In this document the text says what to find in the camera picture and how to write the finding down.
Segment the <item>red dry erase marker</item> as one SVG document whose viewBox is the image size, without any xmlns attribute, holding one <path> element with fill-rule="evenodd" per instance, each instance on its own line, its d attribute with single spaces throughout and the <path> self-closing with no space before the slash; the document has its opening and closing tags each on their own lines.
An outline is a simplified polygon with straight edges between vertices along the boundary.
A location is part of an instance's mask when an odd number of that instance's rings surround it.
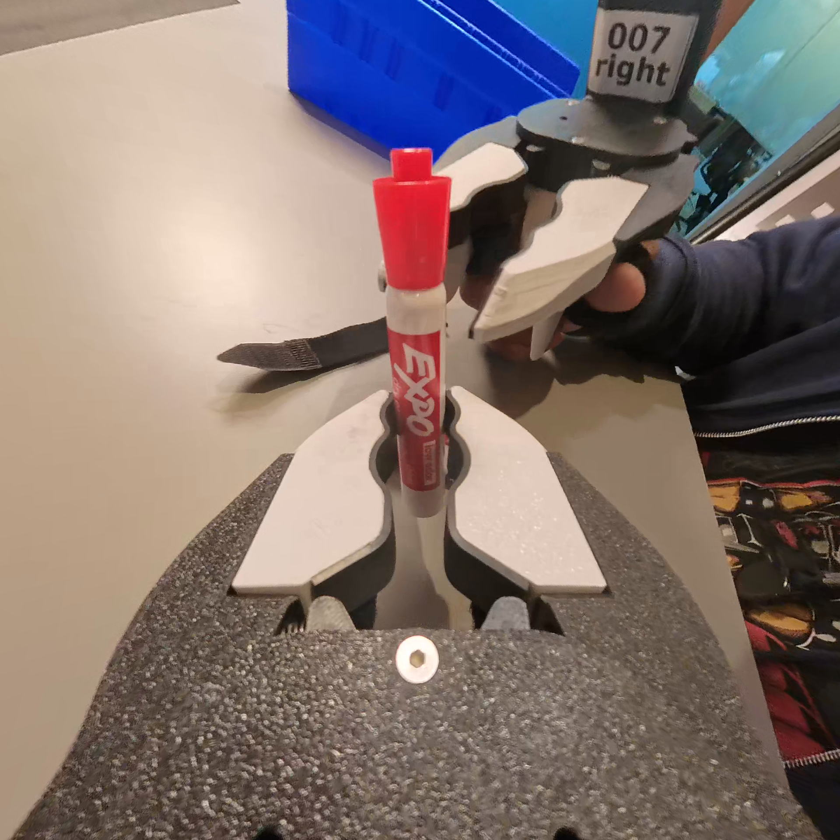
<svg viewBox="0 0 840 840">
<path fill-rule="evenodd" d="M 373 183 L 385 268 L 402 497 L 417 518 L 445 502 L 446 306 L 451 181 L 433 173 L 429 149 L 391 152 L 392 173 Z"/>
</svg>

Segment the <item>blue plastic bin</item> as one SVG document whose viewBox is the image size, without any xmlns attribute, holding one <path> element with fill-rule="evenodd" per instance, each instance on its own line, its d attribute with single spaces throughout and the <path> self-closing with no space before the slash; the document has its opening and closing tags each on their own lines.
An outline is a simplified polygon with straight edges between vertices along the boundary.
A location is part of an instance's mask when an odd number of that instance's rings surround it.
<svg viewBox="0 0 840 840">
<path fill-rule="evenodd" d="M 436 156 L 472 130 L 552 98 L 581 69 L 489 1 L 289 1 L 297 98 L 387 150 Z"/>
</svg>

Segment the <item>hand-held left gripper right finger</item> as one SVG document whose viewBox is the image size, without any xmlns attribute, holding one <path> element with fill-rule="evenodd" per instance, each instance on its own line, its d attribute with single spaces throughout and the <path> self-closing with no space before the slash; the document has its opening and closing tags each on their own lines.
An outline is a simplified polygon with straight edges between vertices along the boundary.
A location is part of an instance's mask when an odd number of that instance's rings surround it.
<svg viewBox="0 0 840 840">
<path fill-rule="evenodd" d="M 483 613 L 608 583 L 545 447 L 462 386 L 448 391 L 444 570 Z"/>
</svg>

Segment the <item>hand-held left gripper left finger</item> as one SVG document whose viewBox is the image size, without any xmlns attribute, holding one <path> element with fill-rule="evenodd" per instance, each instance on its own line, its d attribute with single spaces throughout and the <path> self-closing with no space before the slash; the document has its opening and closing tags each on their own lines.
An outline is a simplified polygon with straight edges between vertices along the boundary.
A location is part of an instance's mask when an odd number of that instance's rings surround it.
<svg viewBox="0 0 840 840">
<path fill-rule="evenodd" d="M 391 453 L 392 396 L 374 392 L 312 433 L 291 458 L 232 580 L 235 594 L 322 596 L 352 613 L 396 567 L 393 511 L 378 456 Z"/>
</svg>

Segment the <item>person's right forearm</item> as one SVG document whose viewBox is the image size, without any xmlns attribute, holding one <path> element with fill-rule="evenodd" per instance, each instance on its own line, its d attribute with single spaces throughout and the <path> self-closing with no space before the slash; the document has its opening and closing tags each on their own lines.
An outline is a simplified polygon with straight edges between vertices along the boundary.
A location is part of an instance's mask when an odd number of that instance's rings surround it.
<svg viewBox="0 0 840 840">
<path fill-rule="evenodd" d="M 838 427 L 838 217 L 697 246 L 661 240 L 642 303 L 581 332 L 688 375 L 699 438 Z"/>
</svg>

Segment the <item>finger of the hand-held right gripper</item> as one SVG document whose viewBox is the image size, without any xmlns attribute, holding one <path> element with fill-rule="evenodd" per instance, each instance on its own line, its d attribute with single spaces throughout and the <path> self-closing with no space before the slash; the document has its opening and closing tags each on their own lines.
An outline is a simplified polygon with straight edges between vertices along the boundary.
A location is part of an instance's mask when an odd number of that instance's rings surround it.
<svg viewBox="0 0 840 840">
<path fill-rule="evenodd" d="M 515 150 L 484 143 L 438 175 L 450 181 L 446 256 L 483 234 L 519 245 L 529 169 Z"/>
<path fill-rule="evenodd" d="M 604 278 L 615 237 L 648 189 L 622 177 L 567 184 L 555 216 L 501 265 L 470 337 L 488 343 L 530 329 L 532 344 L 549 344 L 565 309 Z"/>
</svg>

